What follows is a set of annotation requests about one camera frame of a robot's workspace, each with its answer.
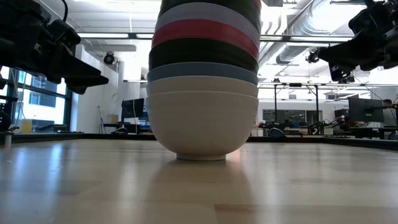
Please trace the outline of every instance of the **light blue bowl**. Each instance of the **light blue bowl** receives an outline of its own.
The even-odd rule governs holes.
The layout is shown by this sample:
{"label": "light blue bowl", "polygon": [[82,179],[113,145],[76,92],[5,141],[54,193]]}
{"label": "light blue bowl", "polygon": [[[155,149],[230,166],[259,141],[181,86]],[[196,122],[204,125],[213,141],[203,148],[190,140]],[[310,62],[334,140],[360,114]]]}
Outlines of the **light blue bowl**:
{"label": "light blue bowl", "polygon": [[257,74],[234,65],[213,62],[181,62],[163,65],[149,71],[148,82],[182,76],[212,76],[235,78],[257,85]]}

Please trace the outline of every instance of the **ceiling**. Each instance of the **ceiling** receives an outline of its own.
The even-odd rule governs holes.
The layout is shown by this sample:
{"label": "ceiling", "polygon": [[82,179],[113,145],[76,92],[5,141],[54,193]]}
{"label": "ceiling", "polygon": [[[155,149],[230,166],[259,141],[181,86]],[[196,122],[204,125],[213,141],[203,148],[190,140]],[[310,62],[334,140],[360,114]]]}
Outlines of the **ceiling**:
{"label": "ceiling", "polygon": [[[40,0],[40,2],[44,8],[52,12],[53,19],[63,16],[64,6],[61,0]],[[78,32],[153,32],[161,4],[158,0],[66,0],[66,2],[69,7],[67,22]],[[286,4],[283,8],[267,7],[263,4],[262,34],[282,34],[287,24],[292,22],[309,2],[310,0],[298,0],[297,4]],[[332,35],[351,35],[351,31],[344,22]],[[105,49],[106,45],[125,47],[133,45],[136,47],[135,54],[141,59],[142,67],[147,67],[151,42],[150,40],[97,40],[86,45],[99,45],[99,50],[96,49],[99,56],[104,55],[105,50],[101,49]],[[276,77],[286,82],[330,81],[327,63],[311,64],[308,69],[305,54],[306,52],[303,52],[297,56],[289,66],[266,63],[262,66],[263,69],[260,69],[259,78],[267,79],[267,82]]]}

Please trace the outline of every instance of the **ventilation duct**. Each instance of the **ventilation duct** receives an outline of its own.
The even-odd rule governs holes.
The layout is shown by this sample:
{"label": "ventilation duct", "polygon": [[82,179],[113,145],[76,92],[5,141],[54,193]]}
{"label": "ventilation duct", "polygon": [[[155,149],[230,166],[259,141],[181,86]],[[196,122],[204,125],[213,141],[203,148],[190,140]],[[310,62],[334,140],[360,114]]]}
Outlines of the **ventilation duct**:
{"label": "ventilation duct", "polygon": [[[330,4],[330,2],[331,0],[312,1],[302,15],[283,34],[329,35],[364,8],[360,5],[338,5]],[[261,67],[267,67],[268,65],[265,65],[265,63],[289,64],[296,56],[306,51],[309,46],[310,44],[274,43],[266,53],[260,55],[259,64]]]}

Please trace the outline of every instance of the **computer monitor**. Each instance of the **computer monitor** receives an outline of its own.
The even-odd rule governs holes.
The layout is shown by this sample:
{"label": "computer monitor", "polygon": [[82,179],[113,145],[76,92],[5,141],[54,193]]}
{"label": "computer monitor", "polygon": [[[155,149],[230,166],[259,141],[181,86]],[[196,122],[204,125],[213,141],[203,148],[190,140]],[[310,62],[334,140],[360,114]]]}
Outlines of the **computer monitor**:
{"label": "computer monitor", "polygon": [[384,122],[381,100],[348,98],[351,121]]}
{"label": "computer monitor", "polygon": [[125,118],[141,118],[144,116],[144,99],[122,102],[122,121]]}

